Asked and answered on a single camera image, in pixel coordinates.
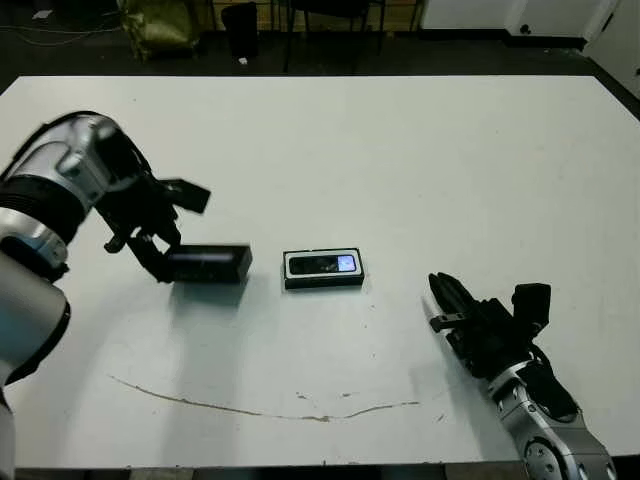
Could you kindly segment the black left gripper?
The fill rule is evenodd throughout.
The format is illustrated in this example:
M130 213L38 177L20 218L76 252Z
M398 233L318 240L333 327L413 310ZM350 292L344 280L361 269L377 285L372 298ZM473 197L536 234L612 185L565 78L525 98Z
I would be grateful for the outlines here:
M118 253L127 244L158 282L173 282L168 256L180 245L181 235L176 227L177 213L158 179L143 172L126 188L106 193L95 208L113 233L104 245L108 253ZM133 237L137 229L151 237Z

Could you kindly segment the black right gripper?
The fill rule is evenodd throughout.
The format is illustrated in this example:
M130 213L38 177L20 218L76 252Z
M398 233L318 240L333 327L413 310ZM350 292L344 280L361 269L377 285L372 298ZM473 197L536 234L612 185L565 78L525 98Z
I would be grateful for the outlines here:
M531 359L528 340L497 299L475 300L457 278L443 272L431 273L428 282L443 312L429 324L435 333L445 333L455 356L474 378L495 379Z

